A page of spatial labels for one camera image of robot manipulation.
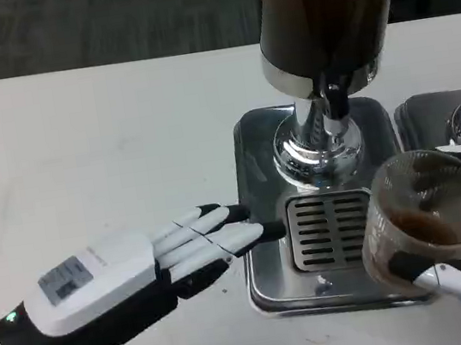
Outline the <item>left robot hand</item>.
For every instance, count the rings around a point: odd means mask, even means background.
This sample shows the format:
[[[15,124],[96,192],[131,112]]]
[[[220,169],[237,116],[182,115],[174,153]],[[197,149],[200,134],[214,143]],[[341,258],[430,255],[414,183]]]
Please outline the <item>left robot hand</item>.
[[[286,231],[282,221],[252,221],[242,204],[212,203],[156,235],[116,233],[41,276],[0,318],[0,345],[125,345]]]

